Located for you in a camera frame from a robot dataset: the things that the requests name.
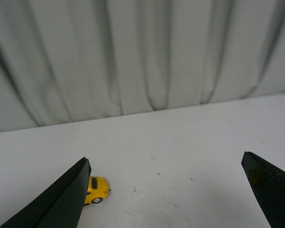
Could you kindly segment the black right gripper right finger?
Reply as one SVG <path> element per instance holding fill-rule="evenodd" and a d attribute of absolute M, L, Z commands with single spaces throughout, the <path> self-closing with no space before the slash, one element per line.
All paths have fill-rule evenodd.
<path fill-rule="evenodd" d="M 285 171 L 252 152 L 241 165 L 270 227 L 285 228 Z"/>

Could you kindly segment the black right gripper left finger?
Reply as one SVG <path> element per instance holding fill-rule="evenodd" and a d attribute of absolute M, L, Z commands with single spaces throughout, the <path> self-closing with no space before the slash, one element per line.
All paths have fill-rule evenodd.
<path fill-rule="evenodd" d="M 76 228 L 86 199 L 91 166 L 80 159 L 1 228 Z"/>

